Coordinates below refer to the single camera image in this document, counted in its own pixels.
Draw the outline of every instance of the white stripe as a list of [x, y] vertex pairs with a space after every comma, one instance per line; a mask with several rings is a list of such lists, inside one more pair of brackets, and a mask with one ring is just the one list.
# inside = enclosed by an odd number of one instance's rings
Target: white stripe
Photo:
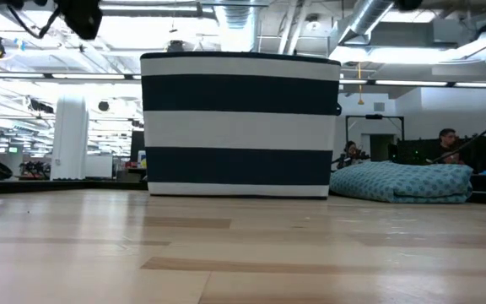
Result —
[[146, 111], [146, 147], [333, 150], [335, 116]]
[[142, 59], [143, 76], [181, 74], [252, 75], [338, 81], [340, 66], [317, 62], [238, 57]]
[[178, 182], [148, 182], [149, 193], [166, 195], [263, 195], [280, 197], [326, 197], [329, 186], [223, 185]]

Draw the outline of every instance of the wooden floor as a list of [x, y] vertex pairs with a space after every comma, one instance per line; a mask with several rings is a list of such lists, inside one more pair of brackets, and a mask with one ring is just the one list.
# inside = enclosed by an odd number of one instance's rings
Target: wooden floor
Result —
[[1, 195], [0, 303], [486, 304], [486, 205]]

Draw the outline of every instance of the doorway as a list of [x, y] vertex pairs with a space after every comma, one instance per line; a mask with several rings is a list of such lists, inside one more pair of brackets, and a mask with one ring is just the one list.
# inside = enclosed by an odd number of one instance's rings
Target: doorway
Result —
[[371, 134], [370, 135], [370, 160], [384, 161], [389, 159], [389, 144], [395, 143], [393, 134]]

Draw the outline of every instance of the striped box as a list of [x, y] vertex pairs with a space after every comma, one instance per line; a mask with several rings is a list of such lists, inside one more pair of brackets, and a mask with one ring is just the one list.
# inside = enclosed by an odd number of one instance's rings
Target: striped box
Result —
[[151, 194], [327, 197], [338, 62], [181, 52], [141, 63]]

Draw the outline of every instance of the blue bean bag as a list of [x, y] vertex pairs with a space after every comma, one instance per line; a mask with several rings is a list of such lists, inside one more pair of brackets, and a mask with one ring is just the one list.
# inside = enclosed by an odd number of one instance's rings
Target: blue bean bag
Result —
[[333, 192], [390, 203], [464, 203], [473, 169], [461, 165], [411, 166], [366, 162], [331, 174]]

